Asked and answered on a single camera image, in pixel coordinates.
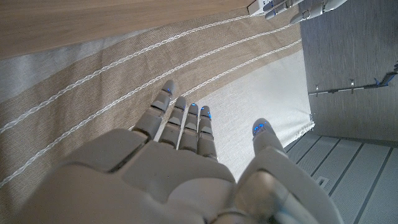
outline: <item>striped fabric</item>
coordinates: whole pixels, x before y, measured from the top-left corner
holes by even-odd
[[[168,79],[187,103],[302,49],[298,8],[265,21],[247,9],[154,28],[54,73],[0,103],[0,220],[62,157],[129,128]]]

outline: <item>gray wall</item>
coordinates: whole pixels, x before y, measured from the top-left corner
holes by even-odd
[[[320,0],[305,0],[306,9]],[[373,84],[398,60],[398,2],[349,0],[301,23],[308,91]],[[310,96],[314,133],[398,141],[398,77],[389,87]]]

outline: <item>wooden surface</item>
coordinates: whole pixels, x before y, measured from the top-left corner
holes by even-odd
[[[252,0],[2,0],[0,59],[194,19]]]

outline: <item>robotic hand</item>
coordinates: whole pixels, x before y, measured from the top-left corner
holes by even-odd
[[[266,19],[273,18],[274,16],[286,11],[288,8],[291,8],[303,0],[285,0],[282,3],[278,4],[274,7],[274,0],[272,0],[273,4],[271,4],[271,8],[269,5],[264,6],[264,12],[266,13]],[[336,9],[341,6],[347,0],[326,0],[320,3],[317,3],[310,7],[309,9],[303,11],[303,13],[298,13],[291,20],[290,24],[295,24],[296,22],[301,22],[307,19],[312,19],[314,17],[322,15],[324,12],[328,12]]]
[[[169,80],[132,131],[112,130],[71,153],[14,222],[343,223],[326,193],[288,159],[265,119],[254,123],[256,156],[238,183],[217,162],[207,106],[199,112],[190,105],[178,144],[185,99],[177,98],[153,141],[173,92]]]

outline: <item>white stripe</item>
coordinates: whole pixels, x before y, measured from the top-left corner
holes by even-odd
[[[185,93],[182,94],[181,96],[187,96],[187,95],[193,93],[194,91],[197,91],[198,89],[202,88],[203,86],[205,86],[205,85],[207,85],[207,84],[209,84],[209,83],[211,83],[211,82],[213,82],[213,81],[215,81],[215,80],[217,80],[217,79],[223,77],[224,75],[226,75],[226,74],[228,74],[228,73],[231,73],[231,72],[233,72],[233,71],[235,71],[235,70],[237,70],[237,69],[239,69],[239,68],[241,68],[241,67],[243,67],[243,66],[245,66],[245,65],[247,65],[247,64],[250,64],[250,63],[252,63],[252,62],[255,62],[256,60],[259,60],[259,59],[261,59],[261,58],[263,58],[263,57],[266,57],[266,56],[268,56],[268,55],[270,55],[270,54],[273,54],[273,53],[279,52],[279,51],[281,51],[281,50],[287,49],[287,48],[289,48],[289,47],[291,47],[291,46],[294,46],[295,44],[299,43],[300,41],[301,41],[301,39],[298,40],[298,41],[296,41],[296,42],[294,42],[294,43],[292,43],[292,44],[289,44],[289,45],[287,45],[287,46],[285,46],[285,47],[281,47],[281,48],[279,48],[279,49],[273,50],[273,51],[268,52],[268,53],[266,53],[266,54],[263,54],[263,55],[260,55],[260,56],[258,56],[258,57],[255,57],[255,58],[253,58],[253,59],[251,59],[251,60],[248,60],[247,62],[244,62],[244,63],[242,63],[242,64],[240,64],[240,65],[238,65],[238,66],[236,66],[236,67],[233,67],[233,68],[231,68],[231,69],[229,69],[229,70],[227,70],[227,71],[225,71],[225,72],[223,72],[223,73],[221,73],[221,74],[219,74],[219,75],[217,75],[217,76],[215,76],[215,77],[213,77],[213,78],[211,78],[211,79],[209,79],[209,80],[203,82],[202,84],[197,85],[196,87],[192,88],[191,90],[188,90],[187,92],[185,92]],[[176,100],[177,100],[177,99],[174,99],[173,101],[170,102],[170,104],[175,103]]]
[[[210,28],[210,27],[213,27],[213,26],[218,26],[218,25],[226,24],[226,23],[233,22],[233,21],[238,21],[238,20],[240,20],[240,19],[245,19],[245,18],[248,18],[248,17],[250,17],[250,16],[249,16],[249,15],[246,15],[246,16],[239,16],[239,17],[235,17],[235,18],[232,18],[232,19],[227,19],[227,20],[224,20],[224,21],[221,21],[221,22],[214,22],[214,23],[212,23],[212,24],[207,24],[207,25],[205,25],[205,26],[201,26],[201,27],[198,27],[198,28],[194,28],[194,29],[191,29],[191,30],[182,32],[181,34],[177,34],[177,35],[175,35],[175,36],[173,36],[173,37],[170,37],[170,38],[168,38],[168,39],[162,40],[162,41],[160,41],[159,43],[156,43],[156,44],[154,44],[154,45],[148,46],[148,47],[146,47],[146,48],[144,48],[144,49],[142,49],[142,50],[140,50],[140,51],[134,52],[134,53],[131,54],[131,55],[127,55],[127,56],[125,56],[124,58],[121,58],[121,59],[119,59],[119,60],[117,60],[117,61],[115,61],[115,62],[112,62],[112,63],[110,63],[109,65],[104,66],[103,68],[101,68],[101,69],[99,69],[99,70],[93,72],[92,74],[87,75],[86,77],[84,77],[84,78],[82,78],[82,79],[80,79],[80,80],[77,80],[75,83],[68,85],[68,86],[65,87],[64,89],[60,90],[57,94],[51,96],[49,99],[47,99],[47,100],[41,102],[39,105],[37,105],[37,106],[35,106],[35,107],[29,109],[29,110],[26,111],[25,113],[21,114],[21,115],[20,115],[17,119],[15,119],[14,121],[8,122],[8,123],[5,124],[2,128],[0,128],[0,134],[3,133],[3,132],[5,132],[5,130],[14,127],[16,124],[18,124],[18,123],[20,123],[21,121],[23,121],[23,120],[24,120],[26,117],[28,117],[29,115],[34,114],[36,111],[38,111],[38,110],[40,110],[41,108],[47,106],[48,104],[50,104],[51,102],[53,102],[54,100],[56,100],[57,98],[59,98],[60,96],[62,96],[62,95],[63,95],[64,93],[66,93],[67,91],[69,91],[69,90],[75,88],[76,86],[79,86],[79,85],[83,84],[84,82],[86,82],[86,81],[88,81],[88,80],[91,80],[91,79],[94,78],[95,76],[101,74],[102,72],[105,72],[105,71],[109,70],[110,68],[113,68],[113,67],[115,67],[115,66],[117,66],[117,65],[119,65],[119,64],[121,64],[121,63],[124,63],[124,62],[126,62],[126,61],[128,61],[128,60],[130,60],[130,59],[132,59],[132,58],[134,58],[134,57],[137,57],[137,56],[140,55],[140,54],[143,54],[143,53],[145,53],[145,52],[148,52],[148,51],[150,51],[150,50],[152,50],[152,49],[154,49],[154,48],[156,48],[156,47],[160,47],[160,46],[162,46],[162,45],[164,45],[164,44],[167,44],[167,43],[169,43],[169,42],[171,42],[171,41],[177,40],[177,39],[179,39],[179,38],[181,38],[181,37],[184,37],[184,36],[186,36],[186,35],[188,35],[188,34],[191,34],[191,33],[196,32],[196,31],[204,30],[204,29],[207,29],[207,28]]]
[[[291,47],[291,46],[297,44],[297,43],[300,42],[300,41],[301,41],[301,39],[298,40],[298,41],[296,41],[296,42],[294,42],[293,44],[290,44],[290,45],[288,45],[288,46],[281,47],[281,48],[279,48],[279,49],[277,49],[277,50],[273,50],[273,51],[268,52],[268,53],[266,53],[266,54],[260,55],[260,56],[258,56],[258,57],[256,57],[256,58],[251,59],[251,60],[249,60],[249,61],[247,61],[247,62],[244,62],[244,63],[242,63],[242,64],[240,64],[240,65],[238,65],[238,66],[236,66],[236,67],[234,67],[234,68],[231,68],[231,69],[229,69],[229,70],[227,70],[227,71],[225,71],[225,72],[223,72],[223,73],[217,75],[216,77],[213,77],[213,78],[211,78],[211,79],[205,81],[204,83],[202,83],[202,84],[196,86],[195,88],[193,88],[193,89],[187,91],[187,92],[184,93],[182,96],[187,96],[188,94],[194,92],[195,90],[197,90],[197,89],[199,89],[199,88],[201,88],[201,87],[203,87],[203,86],[205,86],[205,85],[211,83],[211,82],[214,81],[214,80],[219,79],[220,77],[222,77],[222,76],[224,76],[224,75],[226,75],[226,74],[228,74],[228,73],[230,73],[230,72],[235,71],[235,70],[238,69],[238,68],[241,68],[241,67],[243,67],[243,66],[245,66],[245,65],[247,65],[247,64],[249,64],[249,63],[251,63],[251,62],[254,62],[254,61],[256,61],[256,60],[259,60],[260,58],[266,57],[266,56],[268,56],[268,55],[270,55],[270,54],[273,54],[273,53],[276,53],[276,52],[278,52],[278,51],[281,51],[281,50],[284,50],[284,49],[286,49],[286,48],[289,48],[289,47]],[[158,76],[158,77],[152,79],[151,81],[149,81],[149,82],[143,84],[142,86],[137,87],[135,90],[130,91],[130,92],[127,93],[126,95],[120,97],[119,99],[113,101],[112,103],[108,104],[108,105],[105,106],[104,108],[100,109],[100,110],[97,111],[95,114],[92,114],[92,115],[89,116],[88,118],[84,119],[84,120],[83,120],[82,122],[80,122],[78,125],[72,127],[69,131],[63,133],[60,137],[58,137],[56,140],[54,140],[52,143],[50,143],[47,147],[45,147],[44,149],[42,149],[42,150],[40,150],[39,152],[37,152],[36,155],[34,155],[33,157],[31,157],[22,167],[20,167],[18,170],[16,170],[16,171],[15,171],[14,173],[12,173],[10,176],[8,176],[8,177],[6,177],[4,180],[2,180],[2,182],[0,183],[0,188],[3,187],[6,183],[8,183],[10,180],[12,180],[14,177],[16,177],[16,176],[18,176],[19,174],[21,174],[21,173],[26,169],[26,167],[30,166],[37,158],[39,158],[39,157],[42,156],[44,153],[46,153],[48,150],[50,150],[51,148],[53,148],[53,147],[54,147],[56,144],[58,144],[62,139],[66,138],[66,137],[69,136],[71,133],[75,132],[77,129],[81,128],[82,126],[84,126],[86,123],[88,123],[88,122],[91,121],[92,119],[94,119],[94,118],[96,118],[97,116],[103,114],[105,111],[109,110],[109,109],[112,108],[114,105],[116,105],[116,104],[122,102],[122,101],[125,100],[126,98],[129,98],[130,96],[132,96],[133,94],[135,94],[135,93],[138,92],[139,90],[141,90],[141,89],[143,89],[143,88],[145,88],[145,87],[147,87],[147,86],[153,84],[153,83],[156,82],[157,80],[160,80],[161,78],[166,77],[166,76],[169,75],[170,73],[172,73],[172,72],[174,72],[174,71],[176,71],[176,70],[178,70],[178,69],[180,69],[180,68],[183,68],[183,67],[189,65],[190,63],[196,61],[196,60],[199,60],[199,59],[197,59],[197,58],[192,59],[191,61],[185,62],[185,63],[183,63],[183,64],[181,64],[181,65],[179,65],[179,66],[177,66],[177,67],[175,67],[175,68],[173,68],[173,69],[171,69],[171,70],[169,70],[168,72],[163,73],[162,75],[160,75],[160,76]]]

